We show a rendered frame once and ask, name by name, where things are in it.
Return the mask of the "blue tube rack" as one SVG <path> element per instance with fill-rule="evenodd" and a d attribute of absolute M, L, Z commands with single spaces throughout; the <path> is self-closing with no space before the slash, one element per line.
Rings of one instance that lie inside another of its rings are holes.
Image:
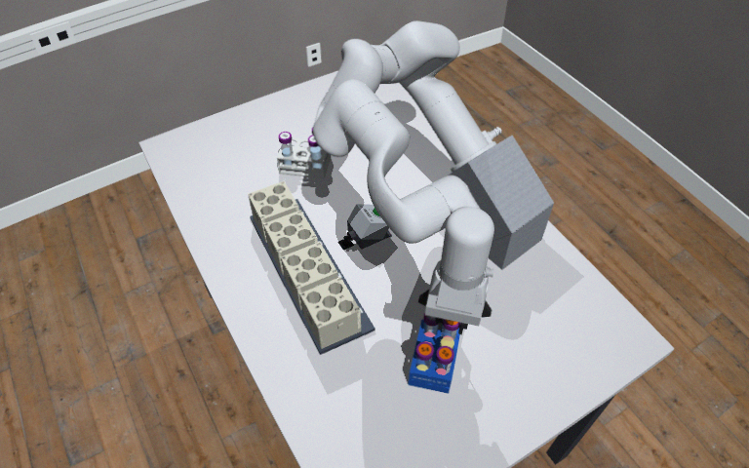
<path fill-rule="evenodd" d="M 458 347 L 458 342 L 459 342 L 459 337 L 460 337 L 460 334 L 458 333 L 459 330 L 457 331 L 457 335 L 456 335 L 456 339 L 455 339 L 455 343 L 453 347 L 454 357 L 453 357 L 450 372 L 445 375 L 442 375 L 442 374 L 438 374 L 435 371 L 436 352 L 440 348 L 440 339 L 441 339 L 442 330 L 437 331 L 437 335 L 433 337 L 429 337 L 423 333 L 423 328 L 424 328 L 424 321 L 421 321 L 419 333 L 418 333 L 418 337 L 417 337 L 417 341 L 415 345 L 413 361 L 412 361 L 412 365 L 410 369 L 409 385 L 449 394 L 451 383 L 452 383 L 452 378 L 453 378 L 453 368 L 454 368 L 454 363 L 455 363 L 455 358 L 456 358 L 456 352 L 457 352 L 457 347 Z M 433 353 L 433 357 L 431 361 L 431 366 L 430 366 L 430 369 L 426 371 L 418 370 L 417 367 L 415 366 L 416 347 L 420 342 L 424 342 L 424 341 L 431 342 L 432 346 L 434 346 L 434 353 Z"/>

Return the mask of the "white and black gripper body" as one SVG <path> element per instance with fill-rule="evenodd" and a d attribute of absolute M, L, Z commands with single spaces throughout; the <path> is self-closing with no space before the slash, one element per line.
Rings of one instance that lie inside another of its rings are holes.
<path fill-rule="evenodd" d="M 438 294 L 439 294 L 439 289 L 440 289 L 441 282 L 442 282 L 442 278 L 440 276 L 440 270 L 438 270 L 438 268 L 440 268 L 440 263 L 441 263 L 441 260 L 438 261 L 438 263 L 436 264 L 436 266 L 434 268 L 434 271 L 433 271 L 433 274 L 432 274 L 432 278 L 431 278 L 431 282 L 430 282 L 428 296 L 430 294 L 438 296 Z M 474 303 L 481 304 L 481 305 L 485 306 L 485 301 L 486 301 L 486 296 L 487 296 L 487 290 L 488 290 L 488 286 L 487 286 L 488 283 L 489 283 L 489 277 L 486 277 L 485 281 L 481 282 L 481 284 L 477 287 L 476 297 L 475 297 L 475 302 Z M 483 310 L 484 310 L 484 306 L 483 306 Z"/>

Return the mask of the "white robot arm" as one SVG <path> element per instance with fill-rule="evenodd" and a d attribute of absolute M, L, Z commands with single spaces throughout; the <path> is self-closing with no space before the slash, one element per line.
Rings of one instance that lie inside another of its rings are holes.
<path fill-rule="evenodd" d="M 459 42 L 448 28 L 412 21 L 380 46 L 372 45 L 374 51 L 360 39 L 342 45 L 343 63 L 319 105 L 314 138 L 332 156 L 346 156 L 356 144 L 368 158 L 372 203 L 400 240 L 418 243 L 446 228 L 442 282 L 438 296 L 428 296 L 425 315 L 479 327 L 483 305 L 474 302 L 477 287 L 493 276 L 487 266 L 493 220 L 455 175 L 402 199 L 394 194 L 385 176 L 406 151 L 410 135 L 375 92 L 379 84 L 402 85 L 454 164 L 459 163 L 452 172 L 496 145 L 492 140 L 502 130 L 481 132 L 455 89 L 434 77 L 459 54 Z"/>

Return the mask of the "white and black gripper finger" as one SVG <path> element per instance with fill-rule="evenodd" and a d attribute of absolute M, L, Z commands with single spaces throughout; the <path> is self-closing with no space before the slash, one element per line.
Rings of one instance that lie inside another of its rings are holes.
<path fill-rule="evenodd" d="M 426 304 L 427 304 L 428 292 L 429 292 L 429 290 L 427 290 L 426 292 L 424 292 L 423 294 L 421 294 L 419 296 L 419 299 L 418 299 L 418 302 L 421 303 L 424 306 L 426 306 Z M 439 324 L 438 325 L 438 331 L 439 331 L 439 330 L 442 329 L 442 325 L 443 325 L 443 320 L 444 319 L 437 318 L 437 317 L 435 317 L 435 318 L 436 318 L 435 324 Z"/>
<path fill-rule="evenodd" d="M 485 301 L 485 306 L 484 306 L 484 310 L 483 310 L 483 313 L 482 313 L 482 318 L 483 317 L 490 317 L 491 314 L 492 314 L 492 310 L 491 310 L 490 306 L 488 305 L 488 303 Z M 460 323 L 460 327 L 459 327 L 458 333 L 462 334 L 463 329 L 467 330 L 467 326 L 468 326 L 468 324 Z"/>

